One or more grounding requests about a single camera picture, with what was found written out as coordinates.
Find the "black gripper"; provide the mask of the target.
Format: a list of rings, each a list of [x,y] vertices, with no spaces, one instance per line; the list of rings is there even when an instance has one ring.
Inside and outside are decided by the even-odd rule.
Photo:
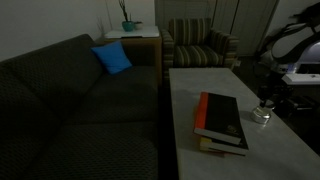
[[[287,85],[282,77],[283,74],[271,72],[266,77],[266,82],[258,88],[259,106],[261,108],[266,107],[266,102],[274,96],[277,99],[282,99],[292,95],[293,87]]]

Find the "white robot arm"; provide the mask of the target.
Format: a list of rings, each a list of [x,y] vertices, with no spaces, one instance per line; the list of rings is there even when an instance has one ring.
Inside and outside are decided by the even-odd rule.
[[[259,51],[270,61],[271,74],[276,78],[296,74],[302,64],[320,62],[320,3],[295,14],[289,23],[270,36]]]

